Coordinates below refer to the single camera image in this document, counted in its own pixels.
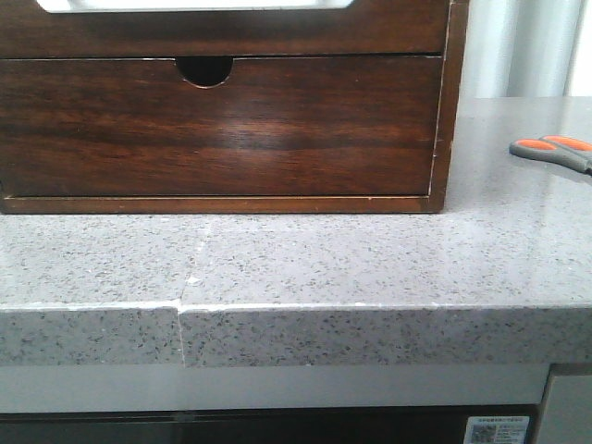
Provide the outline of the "wooden drawer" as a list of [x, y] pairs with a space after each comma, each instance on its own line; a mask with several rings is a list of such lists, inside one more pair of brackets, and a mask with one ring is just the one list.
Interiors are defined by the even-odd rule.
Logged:
[[8, 195], [422, 195], [434, 56], [238, 58], [213, 88], [173, 60], [5, 60]]
[[3, 58], [439, 53], [447, 1], [355, 1], [344, 9], [50, 14], [1, 4]]

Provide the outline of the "grey orange scissors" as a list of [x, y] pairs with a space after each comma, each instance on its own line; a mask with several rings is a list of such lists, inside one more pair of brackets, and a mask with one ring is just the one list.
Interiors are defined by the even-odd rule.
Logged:
[[553, 163], [583, 174], [591, 174], [591, 144], [574, 138], [548, 135], [539, 139], [520, 139], [509, 145], [513, 155]]

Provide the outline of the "white plastic drawer handle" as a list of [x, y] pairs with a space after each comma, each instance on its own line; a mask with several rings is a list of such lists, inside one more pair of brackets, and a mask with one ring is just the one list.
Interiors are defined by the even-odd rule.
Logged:
[[48, 13], [135, 13], [343, 9], [352, 0], [43, 0]]

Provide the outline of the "dark wooden drawer cabinet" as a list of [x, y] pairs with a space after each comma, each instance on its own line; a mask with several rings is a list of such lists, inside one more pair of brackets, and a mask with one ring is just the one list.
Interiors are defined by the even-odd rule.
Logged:
[[187, 213], [436, 213], [443, 207], [463, 65], [469, 5], [450, 4], [444, 47], [439, 53], [332, 55], [178, 55], [161, 57], [3, 58], [5, 60], [170, 59], [182, 78], [208, 89], [222, 84], [238, 58], [434, 56], [441, 60], [436, 135], [428, 190], [422, 195], [280, 195], [280, 196], [41, 196], [8, 195], [1, 181], [1, 209], [6, 214], [187, 214]]

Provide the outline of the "white QR code sticker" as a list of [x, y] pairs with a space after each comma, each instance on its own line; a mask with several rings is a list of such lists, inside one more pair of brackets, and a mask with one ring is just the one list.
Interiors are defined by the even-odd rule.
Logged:
[[471, 416], [463, 444], [524, 444], [529, 416]]

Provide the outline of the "dark appliance under counter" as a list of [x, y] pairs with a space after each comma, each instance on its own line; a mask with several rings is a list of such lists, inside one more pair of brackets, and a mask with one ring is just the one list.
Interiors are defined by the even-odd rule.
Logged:
[[4, 413], [4, 443], [463, 443], [471, 416], [529, 416], [534, 405], [110, 413]]

